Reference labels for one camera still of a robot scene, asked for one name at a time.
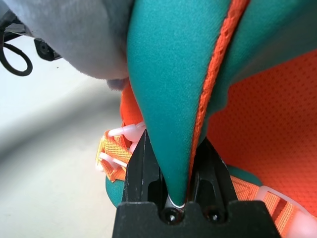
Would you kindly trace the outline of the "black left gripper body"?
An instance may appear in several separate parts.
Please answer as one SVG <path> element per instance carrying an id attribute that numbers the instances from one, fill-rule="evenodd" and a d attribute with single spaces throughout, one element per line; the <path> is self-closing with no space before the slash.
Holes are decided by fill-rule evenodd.
<path id="1" fill-rule="evenodd" d="M 34 39 L 35 48 L 38 56 L 46 61 L 55 61 L 61 59 L 62 56 L 51 48 L 45 41 L 40 38 Z"/>

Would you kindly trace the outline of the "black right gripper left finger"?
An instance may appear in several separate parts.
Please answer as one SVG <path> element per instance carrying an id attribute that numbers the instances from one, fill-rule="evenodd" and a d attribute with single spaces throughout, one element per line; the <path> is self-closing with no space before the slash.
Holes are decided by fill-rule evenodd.
<path id="1" fill-rule="evenodd" d="M 122 201 L 165 203 L 165 181 L 146 130 L 128 162 Z"/>

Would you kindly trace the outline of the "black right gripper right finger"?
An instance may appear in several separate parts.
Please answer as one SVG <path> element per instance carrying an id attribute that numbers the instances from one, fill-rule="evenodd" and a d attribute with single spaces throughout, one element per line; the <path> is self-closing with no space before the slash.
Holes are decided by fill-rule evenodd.
<path id="1" fill-rule="evenodd" d="M 227 165 L 205 138 L 196 150 L 190 182 L 190 201 L 230 203 L 237 201 Z"/>

